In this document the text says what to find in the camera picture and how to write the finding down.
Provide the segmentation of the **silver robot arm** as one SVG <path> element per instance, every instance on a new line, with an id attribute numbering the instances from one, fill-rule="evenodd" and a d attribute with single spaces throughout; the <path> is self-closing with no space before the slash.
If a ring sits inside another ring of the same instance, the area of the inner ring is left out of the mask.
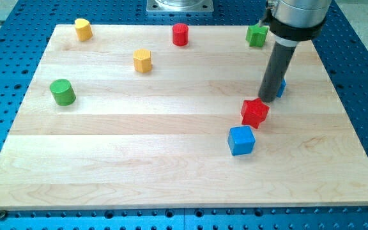
<path id="1" fill-rule="evenodd" d="M 267 0 L 259 26 L 268 26 L 285 47 L 317 38 L 326 22 L 331 0 Z"/>

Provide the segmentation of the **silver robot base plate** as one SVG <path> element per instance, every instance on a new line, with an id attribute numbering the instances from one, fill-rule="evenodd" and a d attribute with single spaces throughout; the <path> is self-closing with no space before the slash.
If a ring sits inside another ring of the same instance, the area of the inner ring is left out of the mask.
<path id="1" fill-rule="evenodd" d="M 151 13 L 213 12 L 213 0 L 147 0 L 146 11 Z"/>

